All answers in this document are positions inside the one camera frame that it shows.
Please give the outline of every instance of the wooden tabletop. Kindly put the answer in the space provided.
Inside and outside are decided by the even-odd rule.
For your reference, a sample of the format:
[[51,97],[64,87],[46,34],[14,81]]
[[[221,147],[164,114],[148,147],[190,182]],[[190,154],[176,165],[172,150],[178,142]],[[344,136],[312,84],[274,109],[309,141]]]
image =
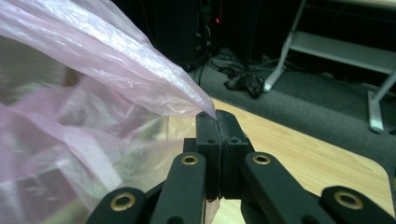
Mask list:
[[[308,191],[320,195],[330,186],[364,194],[395,217],[388,175],[375,161],[294,131],[235,106],[214,100],[233,113],[256,151],[275,156]],[[221,200],[213,223],[245,223],[239,201]]]

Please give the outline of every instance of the plastic bag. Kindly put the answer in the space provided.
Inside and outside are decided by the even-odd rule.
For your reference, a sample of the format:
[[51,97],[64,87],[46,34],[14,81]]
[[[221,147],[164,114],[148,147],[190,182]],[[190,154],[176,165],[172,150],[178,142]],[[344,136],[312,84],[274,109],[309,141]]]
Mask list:
[[[115,188],[154,187],[193,116],[215,114],[110,1],[0,0],[0,21],[0,35],[59,61],[9,67],[0,49],[0,223],[79,223]],[[55,88],[70,68],[77,86]],[[30,81],[15,84],[15,69]]]
[[179,66],[163,57],[108,0],[0,0],[0,35],[32,46],[165,116],[214,106]]

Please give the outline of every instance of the gray carpet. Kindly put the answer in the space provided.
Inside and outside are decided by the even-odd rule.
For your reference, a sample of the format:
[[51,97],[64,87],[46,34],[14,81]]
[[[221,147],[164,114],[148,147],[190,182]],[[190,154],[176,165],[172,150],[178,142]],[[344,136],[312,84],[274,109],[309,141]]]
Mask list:
[[[208,65],[202,74],[201,69],[190,74],[210,96],[378,162],[394,189],[396,135],[389,131],[396,129],[396,100],[387,102],[392,96],[381,102],[385,131],[373,133],[368,124],[367,91],[376,87],[287,69],[270,92],[252,99],[245,91],[228,91],[223,85],[229,80],[225,74]],[[253,73],[266,78],[271,69]],[[392,196],[396,204],[394,190]]]

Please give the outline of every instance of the pink plastic bag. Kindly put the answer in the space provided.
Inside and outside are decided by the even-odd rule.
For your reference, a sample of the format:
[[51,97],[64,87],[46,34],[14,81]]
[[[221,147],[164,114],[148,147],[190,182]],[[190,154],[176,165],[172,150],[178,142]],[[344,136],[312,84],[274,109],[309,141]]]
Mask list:
[[[193,116],[215,115],[210,98],[110,1],[0,0],[0,21],[0,35],[50,56],[36,61],[49,61],[43,72],[53,76],[42,88],[42,74],[31,74],[40,69],[20,57],[4,65],[13,54],[0,49],[0,93],[24,89],[18,102],[0,104],[0,223],[84,222],[111,190],[154,187]],[[32,79],[28,88],[8,86],[16,68]],[[69,68],[80,81],[62,87]],[[168,116],[187,118],[171,129]]]
[[111,1],[0,0],[0,35],[165,116],[215,116],[205,94],[163,57]]

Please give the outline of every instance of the brass ring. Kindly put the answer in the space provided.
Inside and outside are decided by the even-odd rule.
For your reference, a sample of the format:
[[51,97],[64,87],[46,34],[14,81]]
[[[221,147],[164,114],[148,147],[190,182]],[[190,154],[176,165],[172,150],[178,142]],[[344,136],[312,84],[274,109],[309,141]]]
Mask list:
[[[348,201],[344,200],[343,197],[348,197],[353,202],[348,202]],[[356,195],[351,194],[349,192],[346,192],[343,190],[337,191],[334,193],[334,198],[338,203],[340,203],[344,207],[354,209],[354,210],[359,210],[359,209],[363,208],[363,202],[361,201],[361,199],[359,199]]]
[[[128,202],[127,203],[117,203],[117,201],[121,198],[128,199]],[[110,207],[111,207],[111,209],[113,209],[116,212],[121,212],[121,211],[124,211],[124,210],[132,207],[132,205],[134,205],[134,202],[135,202],[135,197],[132,193],[123,192],[113,198],[113,200],[111,201]]]
[[198,163],[198,157],[196,156],[185,156],[181,158],[181,162],[185,165],[194,165]]
[[263,156],[263,155],[254,156],[253,160],[254,160],[254,162],[261,164],[261,165],[266,165],[271,162],[271,159],[269,159],[268,157]]

